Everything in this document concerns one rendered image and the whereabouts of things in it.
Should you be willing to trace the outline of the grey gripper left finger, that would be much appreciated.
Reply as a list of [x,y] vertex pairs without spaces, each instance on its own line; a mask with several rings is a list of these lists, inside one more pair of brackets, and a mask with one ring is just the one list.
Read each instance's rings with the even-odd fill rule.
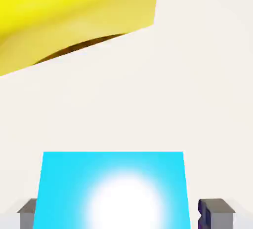
[[36,198],[19,200],[0,214],[0,229],[33,229]]

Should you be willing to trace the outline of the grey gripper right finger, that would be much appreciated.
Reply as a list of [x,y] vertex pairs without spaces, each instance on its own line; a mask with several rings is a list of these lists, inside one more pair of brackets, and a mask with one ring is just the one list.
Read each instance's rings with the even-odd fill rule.
[[202,198],[198,211],[198,229],[253,229],[253,213],[234,200]]

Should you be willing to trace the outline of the small cyan cube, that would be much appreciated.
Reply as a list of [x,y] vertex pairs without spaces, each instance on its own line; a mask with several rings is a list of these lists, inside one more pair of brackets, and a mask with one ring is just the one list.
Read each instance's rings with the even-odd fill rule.
[[33,229],[191,229],[181,152],[45,152]]

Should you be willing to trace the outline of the large yellow box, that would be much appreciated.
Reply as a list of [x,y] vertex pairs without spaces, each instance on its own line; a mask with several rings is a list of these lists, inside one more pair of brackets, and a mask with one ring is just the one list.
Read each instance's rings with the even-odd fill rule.
[[153,24],[156,0],[0,0],[0,76]]

